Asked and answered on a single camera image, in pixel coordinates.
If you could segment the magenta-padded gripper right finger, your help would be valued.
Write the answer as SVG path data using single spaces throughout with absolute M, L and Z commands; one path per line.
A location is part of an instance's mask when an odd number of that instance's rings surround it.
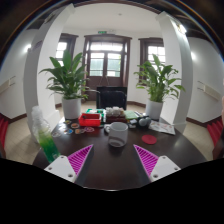
M 180 167 L 165 155 L 157 156 L 138 145 L 135 145 L 134 148 L 151 182 L 180 170 Z

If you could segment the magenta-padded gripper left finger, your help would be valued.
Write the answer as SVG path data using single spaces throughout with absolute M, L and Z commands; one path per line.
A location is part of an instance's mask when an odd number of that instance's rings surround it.
M 92 149 L 93 145 L 88 145 L 69 156 L 61 155 L 49 164 L 45 171 L 74 183 L 80 175 Z

